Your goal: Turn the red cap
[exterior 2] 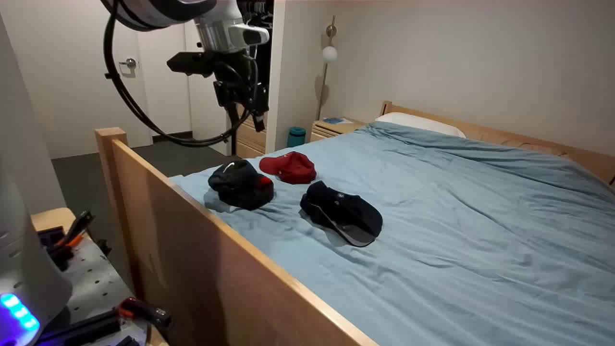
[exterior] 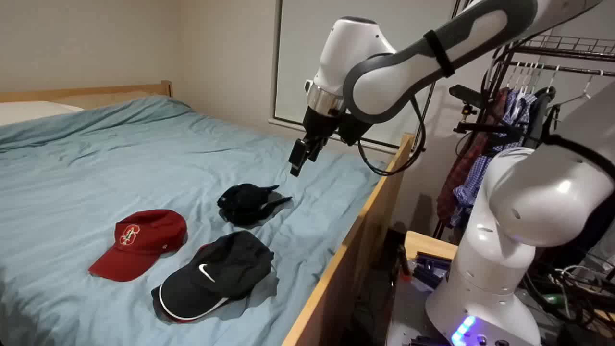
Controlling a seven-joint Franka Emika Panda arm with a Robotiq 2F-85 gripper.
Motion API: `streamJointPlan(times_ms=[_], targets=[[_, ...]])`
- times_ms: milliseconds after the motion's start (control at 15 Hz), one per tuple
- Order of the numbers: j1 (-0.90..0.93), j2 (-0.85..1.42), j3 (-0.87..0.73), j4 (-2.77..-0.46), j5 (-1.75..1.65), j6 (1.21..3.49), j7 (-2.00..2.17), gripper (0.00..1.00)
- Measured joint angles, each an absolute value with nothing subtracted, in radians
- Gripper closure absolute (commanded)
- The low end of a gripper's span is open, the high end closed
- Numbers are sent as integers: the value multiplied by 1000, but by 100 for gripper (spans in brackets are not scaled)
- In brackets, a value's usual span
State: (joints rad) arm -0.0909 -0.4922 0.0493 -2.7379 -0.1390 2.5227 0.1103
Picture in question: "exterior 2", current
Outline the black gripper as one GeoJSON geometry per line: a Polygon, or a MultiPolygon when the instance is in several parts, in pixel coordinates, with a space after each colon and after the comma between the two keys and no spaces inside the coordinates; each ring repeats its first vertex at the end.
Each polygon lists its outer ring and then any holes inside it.
{"type": "Polygon", "coordinates": [[[251,117],[253,128],[264,128],[264,88],[259,76],[259,67],[247,53],[222,53],[214,63],[214,96],[226,109],[232,126],[239,126],[243,119],[237,115],[235,105],[251,117]]]}

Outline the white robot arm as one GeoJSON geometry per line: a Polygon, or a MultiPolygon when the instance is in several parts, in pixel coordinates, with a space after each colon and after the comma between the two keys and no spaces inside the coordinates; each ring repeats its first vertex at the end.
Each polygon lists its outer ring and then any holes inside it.
{"type": "Polygon", "coordinates": [[[199,51],[178,51],[166,67],[184,74],[212,74],[230,90],[228,99],[241,103],[257,130],[264,128],[259,67],[249,49],[268,42],[268,30],[249,24],[235,0],[99,0],[111,23],[132,30],[160,30],[191,21],[201,44],[199,51]]]}

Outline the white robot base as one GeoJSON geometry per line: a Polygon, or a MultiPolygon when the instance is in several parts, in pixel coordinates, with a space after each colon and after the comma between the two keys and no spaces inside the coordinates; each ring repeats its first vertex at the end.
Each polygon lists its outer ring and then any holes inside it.
{"type": "Polygon", "coordinates": [[[72,288],[32,215],[59,207],[59,182],[36,126],[16,53],[0,19],[0,344],[34,346],[72,288]]]}

